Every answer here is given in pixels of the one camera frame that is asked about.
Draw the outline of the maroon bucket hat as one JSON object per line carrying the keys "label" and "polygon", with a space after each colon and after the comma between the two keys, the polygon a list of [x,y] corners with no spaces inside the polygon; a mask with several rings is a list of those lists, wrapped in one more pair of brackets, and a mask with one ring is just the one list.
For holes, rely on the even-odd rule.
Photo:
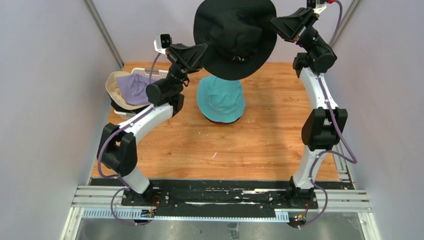
{"label": "maroon bucket hat", "polygon": [[214,120],[209,119],[209,118],[208,118],[208,117],[206,117],[206,116],[204,116],[204,117],[205,117],[205,119],[207,119],[210,123],[215,124],[215,125],[231,125],[231,124],[236,123],[236,122],[240,119],[240,117],[239,117],[239,118],[237,118],[237,119],[236,119],[236,120],[234,120],[234,121],[229,121],[229,122],[227,122],[227,121],[214,121]]}

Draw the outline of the teal bucket hat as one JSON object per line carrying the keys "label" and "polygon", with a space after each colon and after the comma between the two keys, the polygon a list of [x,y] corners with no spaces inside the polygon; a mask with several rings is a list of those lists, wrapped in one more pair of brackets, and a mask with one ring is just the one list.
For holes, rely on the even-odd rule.
{"label": "teal bucket hat", "polygon": [[226,80],[214,75],[200,80],[196,101],[203,116],[220,122],[241,118],[246,107],[241,81]]}

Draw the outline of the beige bucket hat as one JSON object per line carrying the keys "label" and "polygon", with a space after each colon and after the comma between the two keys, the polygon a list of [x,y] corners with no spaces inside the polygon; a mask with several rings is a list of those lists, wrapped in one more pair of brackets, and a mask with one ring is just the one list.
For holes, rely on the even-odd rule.
{"label": "beige bucket hat", "polygon": [[207,44],[203,68],[229,81],[254,74],[275,48],[276,16],[271,0],[204,0],[193,23],[195,44]]}

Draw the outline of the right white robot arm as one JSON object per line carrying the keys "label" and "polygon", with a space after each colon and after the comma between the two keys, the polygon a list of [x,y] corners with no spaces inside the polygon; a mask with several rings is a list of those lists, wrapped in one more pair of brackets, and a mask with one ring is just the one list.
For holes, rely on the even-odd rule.
{"label": "right white robot arm", "polygon": [[312,199],[321,163],[341,140],[340,135],[348,118],[347,110],[339,108],[333,100],[324,78],[337,56],[314,28],[314,23],[326,7],[326,0],[312,0],[291,15],[271,20],[281,39],[305,50],[297,53],[292,63],[306,89],[311,107],[301,129],[303,156],[286,189],[286,203],[294,209]]}

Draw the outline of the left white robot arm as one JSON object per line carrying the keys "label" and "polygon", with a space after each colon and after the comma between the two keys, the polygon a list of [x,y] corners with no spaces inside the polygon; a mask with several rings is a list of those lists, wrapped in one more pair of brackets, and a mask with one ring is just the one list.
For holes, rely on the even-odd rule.
{"label": "left white robot arm", "polygon": [[184,95],[188,86],[189,74],[203,68],[203,56],[208,48],[206,43],[186,46],[182,43],[159,48],[166,55],[171,66],[164,78],[154,81],[146,87],[150,105],[134,117],[118,124],[104,126],[97,152],[97,170],[101,177],[104,165],[114,172],[112,178],[119,179],[127,191],[134,193],[134,200],[140,206],[149,206],[153,201],[152,184],[137,167],[138,143],[155,127],[171,119],[181,111]]}

